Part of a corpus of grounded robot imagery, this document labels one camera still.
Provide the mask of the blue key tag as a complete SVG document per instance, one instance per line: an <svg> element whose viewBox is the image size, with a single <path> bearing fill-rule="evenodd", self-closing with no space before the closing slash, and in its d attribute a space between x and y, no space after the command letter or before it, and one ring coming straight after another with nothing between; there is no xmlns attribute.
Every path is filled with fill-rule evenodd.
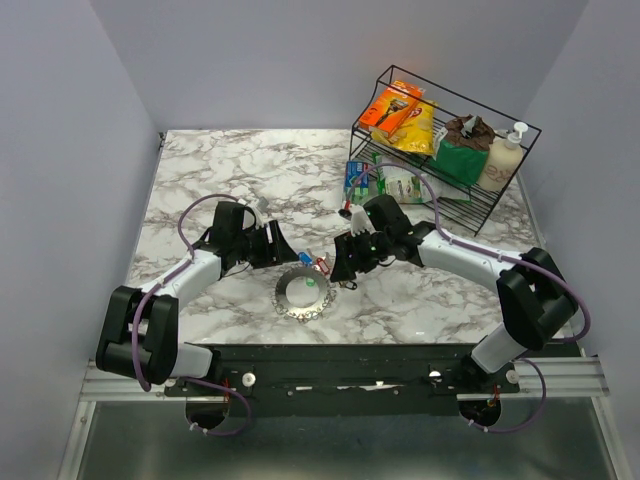
<svg viewBox="0 0 640 480"><path fill-rule="evenodd" d="M312 257L306 252L298 253L299 261L305 266L311 266L314 263Z"/></svg>

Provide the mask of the small silver key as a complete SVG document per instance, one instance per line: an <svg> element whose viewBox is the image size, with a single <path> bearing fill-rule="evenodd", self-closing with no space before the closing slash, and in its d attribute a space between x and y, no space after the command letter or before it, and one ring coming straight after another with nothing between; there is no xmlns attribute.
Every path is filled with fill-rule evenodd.
<svg viewBox="0 0 640 480"><path fill-rule="evenodd" d="M338 283L341 289L347 289L350 291L355 291L358 288L358 285L355 281L341 281Z"/></svg>

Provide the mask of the red key tag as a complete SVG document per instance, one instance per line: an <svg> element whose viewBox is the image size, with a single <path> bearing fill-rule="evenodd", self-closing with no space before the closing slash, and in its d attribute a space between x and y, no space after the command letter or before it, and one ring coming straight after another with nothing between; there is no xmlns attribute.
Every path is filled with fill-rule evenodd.
<svg viewBox="0 0 640 480"><path fill-rule="evenodd" d="M329 254L319 256L315 259L317 269L325 276L329 276L332 270L331 258Z"/></svg>

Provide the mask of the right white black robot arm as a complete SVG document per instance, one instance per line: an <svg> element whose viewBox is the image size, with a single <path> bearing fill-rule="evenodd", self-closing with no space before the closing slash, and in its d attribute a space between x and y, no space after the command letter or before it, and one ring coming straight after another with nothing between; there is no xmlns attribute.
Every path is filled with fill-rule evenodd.
<svg viewBox="0 0 640 480"><path fill-rule="evenodd" d="M467 355L460 379L480 392L497 371L528 351L541 350L576 314L570 293L543 249L503 251L468 242L434 221L412 223L396 200L380 195L339 211L350 230L334 239L333 283L349 283L389 258L453 273L497 295L502 321Z"/></svg>

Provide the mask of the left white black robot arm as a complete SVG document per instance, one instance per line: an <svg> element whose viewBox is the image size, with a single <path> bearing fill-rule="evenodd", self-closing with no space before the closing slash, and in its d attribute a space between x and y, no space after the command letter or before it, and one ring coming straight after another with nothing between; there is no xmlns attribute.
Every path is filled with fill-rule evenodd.
<svg viewBox="0 0 640 480"><path fill-rule="evenodd" d="M277 221L262 222L253 208L230 195L214 197L212 225L186 243L180 262L140 287L123 285L112 292L95 354L98 369L135 379L145 391L173 378L187 378L201 395L220 387L213 351L178 340L181 309L238 264L262 269L296 262L298 256Z"/></svg>

